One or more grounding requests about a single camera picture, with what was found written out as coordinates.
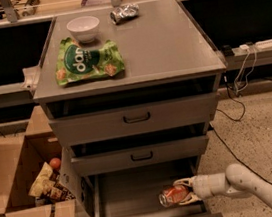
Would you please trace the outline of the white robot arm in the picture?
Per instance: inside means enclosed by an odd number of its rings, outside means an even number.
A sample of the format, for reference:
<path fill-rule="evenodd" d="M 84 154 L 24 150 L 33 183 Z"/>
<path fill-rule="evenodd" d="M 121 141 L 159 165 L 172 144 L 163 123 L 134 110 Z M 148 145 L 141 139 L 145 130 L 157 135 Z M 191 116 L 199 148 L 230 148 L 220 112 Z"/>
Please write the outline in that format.
<path fill-rule="evenodd" d="M 233 163 L 219 174 L 198 174 L 191 178 L 178 179 L 174 183 L 174 186 L 177 185 L 192 189 L 186 200 L 182 201 L 183 205 L 214 196 L 241 198 L 251 194 L 272 209 L 272 184 L 265 182 L 242 164 Z"/>

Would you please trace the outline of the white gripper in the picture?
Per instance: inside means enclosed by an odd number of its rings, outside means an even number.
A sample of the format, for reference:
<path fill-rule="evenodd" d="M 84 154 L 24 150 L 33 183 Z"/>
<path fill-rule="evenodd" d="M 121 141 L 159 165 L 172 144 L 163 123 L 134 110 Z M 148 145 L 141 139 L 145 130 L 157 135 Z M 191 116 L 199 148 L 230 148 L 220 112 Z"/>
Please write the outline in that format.
<path fill-rule="evenodd" d="M 182 185 L 193 187 L 193 192 L 180 202 L 180 205 L 186 206 L 199 202 L 201 199 L 211 198 L 217 195 L 225 195 L 229 188 L 227 178 L 224 173 L 212 175 L 198 175 L 192 178 L 178 179 L 174 181 L 174 186 Z"/>

